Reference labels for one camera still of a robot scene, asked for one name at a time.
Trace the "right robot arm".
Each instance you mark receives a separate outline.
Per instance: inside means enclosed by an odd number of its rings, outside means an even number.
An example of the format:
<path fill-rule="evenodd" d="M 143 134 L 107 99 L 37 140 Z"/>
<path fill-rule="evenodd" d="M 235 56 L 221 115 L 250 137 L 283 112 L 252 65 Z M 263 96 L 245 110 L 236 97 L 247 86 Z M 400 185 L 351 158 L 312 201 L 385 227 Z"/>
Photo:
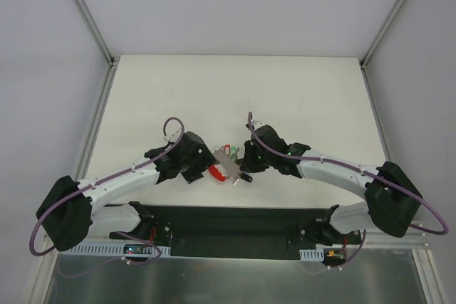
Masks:
<path fill-rule="evenodd" d="M 248 124 L 251 137 L 244 143 L 241 170 L 268 168 L 299 179 L 313 179 L 355 194 L 361 201 L 326 210 L 323 218 L 305 227 L 314 243 L 331 246 L 346 234 L 371 228 L 396 238 L 404 237 L 420 207 L 421 196 L 403 170 L 392 162 L 375 167 L 324 157 L 298 142 L 288 144 L 270 125 Z"/>

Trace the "black key fob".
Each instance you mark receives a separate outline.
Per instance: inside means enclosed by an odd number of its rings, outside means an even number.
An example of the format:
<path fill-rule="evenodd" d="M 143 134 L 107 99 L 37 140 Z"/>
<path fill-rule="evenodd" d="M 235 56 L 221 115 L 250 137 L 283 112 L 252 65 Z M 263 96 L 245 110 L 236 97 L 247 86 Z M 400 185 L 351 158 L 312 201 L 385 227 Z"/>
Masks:
<path fill-rule="evenodd" d="M 252 183 L 253 182 L 253 177 L 247 173 L 241 173 L 240 174 L 240 179 L 246 181 L 246 182 L 249 182 L 249 183 Z"/>

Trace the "metal key holder red handle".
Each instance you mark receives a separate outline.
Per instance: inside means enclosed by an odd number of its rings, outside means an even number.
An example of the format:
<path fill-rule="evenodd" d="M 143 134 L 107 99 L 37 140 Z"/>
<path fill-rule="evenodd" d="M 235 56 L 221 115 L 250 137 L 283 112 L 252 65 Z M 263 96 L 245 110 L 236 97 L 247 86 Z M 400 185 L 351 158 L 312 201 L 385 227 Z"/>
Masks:
<path fill-rule="evenodd" d="M 211 176 L 219 182 L 236 185 L 240 179 L 240 168 L 236 162 L 224 150 L 215 150 L 212 155 L 216 162 L 208 169 Z"/>

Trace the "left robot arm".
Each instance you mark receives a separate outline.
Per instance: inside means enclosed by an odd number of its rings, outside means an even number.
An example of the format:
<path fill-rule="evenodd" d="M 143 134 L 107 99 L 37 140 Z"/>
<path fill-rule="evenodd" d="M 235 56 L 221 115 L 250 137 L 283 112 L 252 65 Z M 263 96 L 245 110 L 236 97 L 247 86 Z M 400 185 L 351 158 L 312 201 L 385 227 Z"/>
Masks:
<path fill-rule="evenodd" d="M 152 187 L 181 175 L 189 184 L 201 179 L 216 163 L 202 138 L 193 132 L 175 135 L 164 147 L 111 175 L 76 181 L 61 177 L 36 212 L 38 225 L 57 251 L 67 251 L 89 236 L 151 241 L 158 233 L 155 220 L 138 201 L 113 206 L 135 190 Z"/>

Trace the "red key tag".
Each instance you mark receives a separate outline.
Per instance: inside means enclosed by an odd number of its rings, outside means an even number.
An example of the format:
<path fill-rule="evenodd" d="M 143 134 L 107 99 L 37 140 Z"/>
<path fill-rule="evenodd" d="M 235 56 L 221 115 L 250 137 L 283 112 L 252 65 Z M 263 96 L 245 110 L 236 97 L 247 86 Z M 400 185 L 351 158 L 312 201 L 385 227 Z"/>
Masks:
<path fill-rule="evenodd" d="M 230 145 L 223 145 L 222 147 L 220 147 L 220 149 L 221 149 L 225 154 L 229 154 L 229 153 L 230 153 Z"/>

